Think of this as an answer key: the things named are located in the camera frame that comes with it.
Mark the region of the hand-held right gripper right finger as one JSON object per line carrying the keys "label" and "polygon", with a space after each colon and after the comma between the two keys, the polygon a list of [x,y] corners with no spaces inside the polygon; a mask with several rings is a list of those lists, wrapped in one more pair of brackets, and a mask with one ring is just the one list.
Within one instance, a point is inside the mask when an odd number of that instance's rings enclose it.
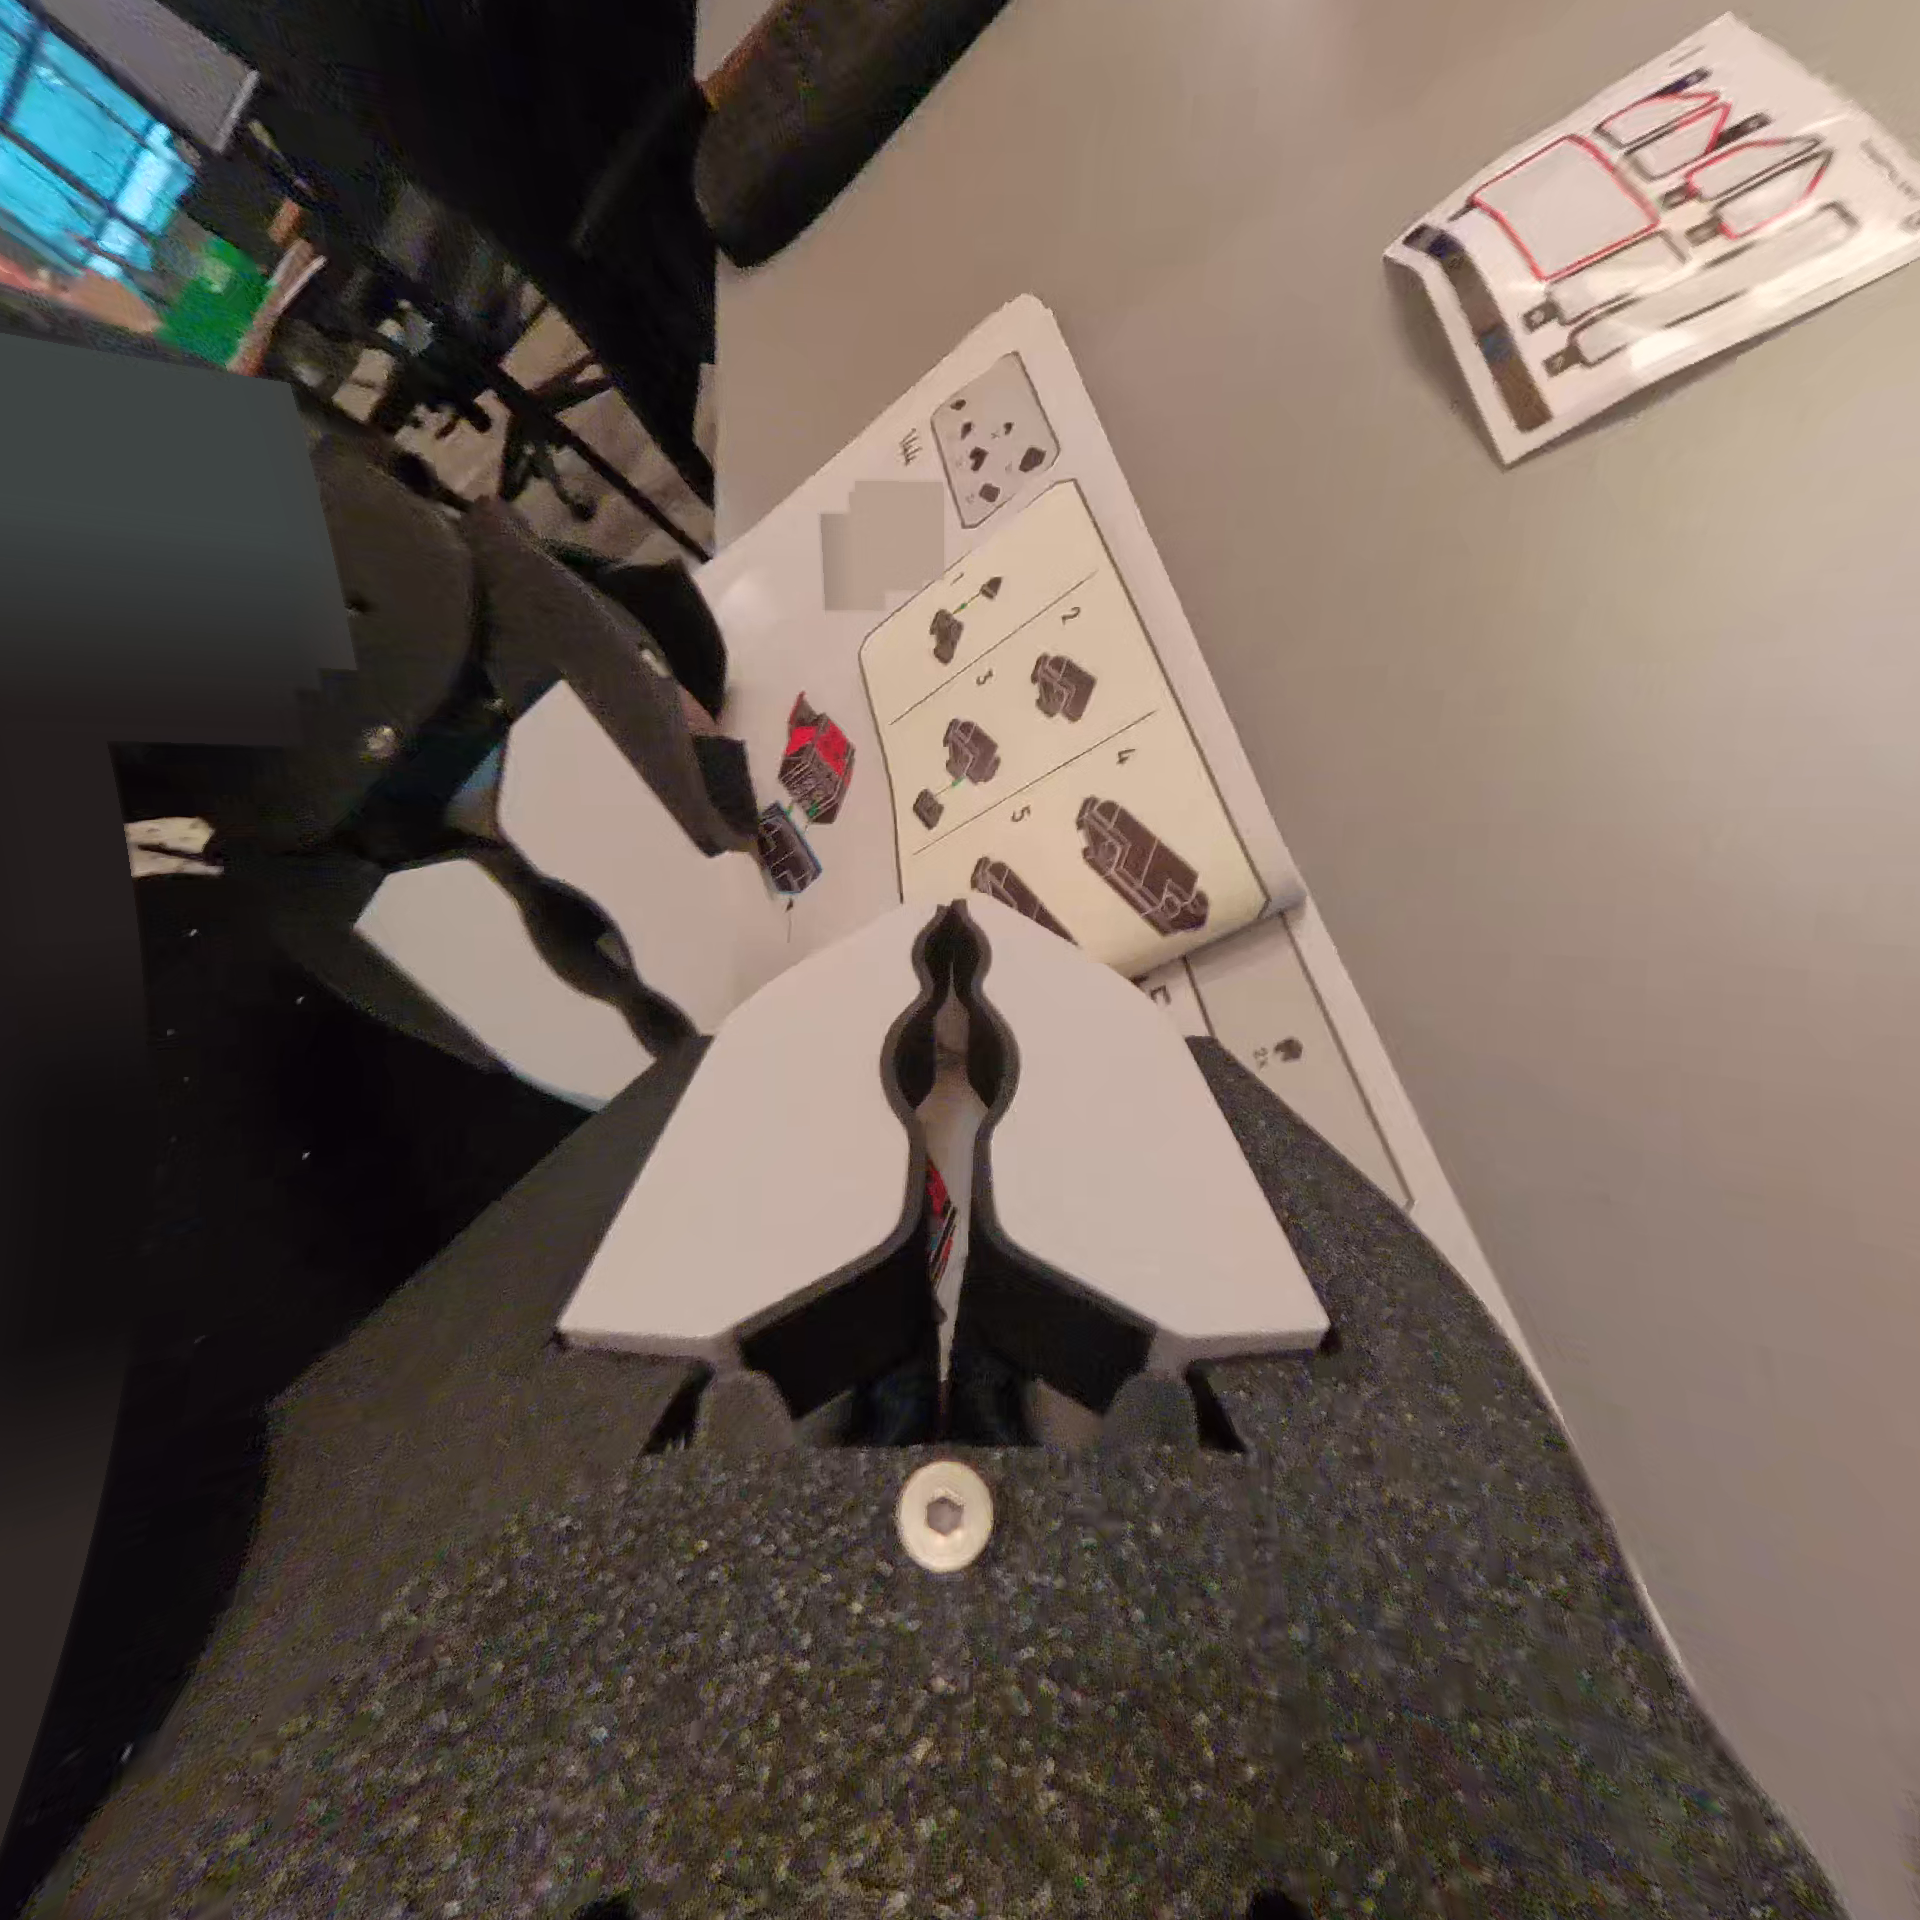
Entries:
{"label": "hand-held right gripper right finger", "polygon": [[1023,1369],[1317,1348],[1328,1311],[1176,1025],[1003,904],[956,938],[991,1337]]}

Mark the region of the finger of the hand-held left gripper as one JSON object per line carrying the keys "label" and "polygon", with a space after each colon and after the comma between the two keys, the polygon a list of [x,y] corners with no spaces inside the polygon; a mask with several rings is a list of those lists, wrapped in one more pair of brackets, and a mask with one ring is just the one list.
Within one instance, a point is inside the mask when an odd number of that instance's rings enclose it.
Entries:
{"label": "finger of the hand-held left gripper", "polygon": [[552,686],[512,728],[498,825],[596,905],[639,986],[716,1034],[784,964],[784,905],[751,849],[704,852],[583,697]]}
{"label": "finger of the hand-held left gripper", "polygon": [[596,905],[504,849],[389,871],[352,938],[495,1065],[578,1108],[604,1108],[698,1034]]}

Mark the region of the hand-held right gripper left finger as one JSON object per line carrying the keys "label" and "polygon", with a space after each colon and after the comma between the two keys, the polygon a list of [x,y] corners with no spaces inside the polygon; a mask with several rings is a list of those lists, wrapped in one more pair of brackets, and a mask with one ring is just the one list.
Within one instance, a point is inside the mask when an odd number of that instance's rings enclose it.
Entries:
{"label": "hand-held right gripper left finger", "polygon": [[578,1351],[725,1360],[874,1280],[920,1223],[944,905],[900,905],[709,1041],[559,1312]]}

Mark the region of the lego instruction booklet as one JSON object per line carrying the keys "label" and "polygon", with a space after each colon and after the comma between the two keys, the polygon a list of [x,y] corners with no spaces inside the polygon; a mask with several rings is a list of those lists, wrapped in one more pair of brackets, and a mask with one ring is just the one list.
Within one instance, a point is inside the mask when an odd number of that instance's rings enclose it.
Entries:
{"label": "lego instruction booklet", "polygon": [[911,894],[1038,910],[1282,1095],[1525,1346],[1035,295],[699,577],[778,878],[764,974]]}

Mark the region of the lego sticker sheet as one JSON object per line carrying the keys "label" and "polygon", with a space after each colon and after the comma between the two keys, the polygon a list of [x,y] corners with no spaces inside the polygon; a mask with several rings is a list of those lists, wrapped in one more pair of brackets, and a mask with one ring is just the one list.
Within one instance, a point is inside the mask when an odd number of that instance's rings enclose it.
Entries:
{"label": "lego sticker sheet", "polygon": [[1382,254],[1502,466],[1907,267],[1917,163],[1736,15],[1522,140]]}

